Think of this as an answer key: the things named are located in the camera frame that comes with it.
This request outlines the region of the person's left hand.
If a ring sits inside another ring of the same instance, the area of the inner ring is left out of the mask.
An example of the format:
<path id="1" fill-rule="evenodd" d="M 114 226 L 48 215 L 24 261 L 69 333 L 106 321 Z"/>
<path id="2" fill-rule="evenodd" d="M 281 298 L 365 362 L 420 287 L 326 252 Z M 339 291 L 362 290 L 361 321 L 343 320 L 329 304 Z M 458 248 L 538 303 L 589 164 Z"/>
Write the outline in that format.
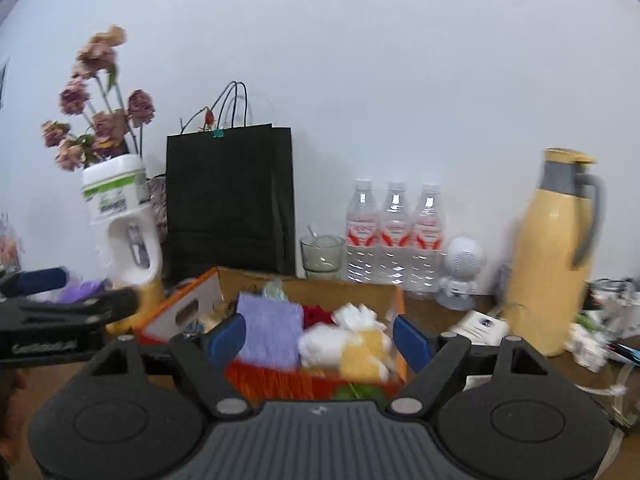
<path id="1" fill-rule="evenodd" d="M 1 463 L 4 468 L 20 460 L 27 419 L 28 375 L 24 370 L 1 372 Z"/>

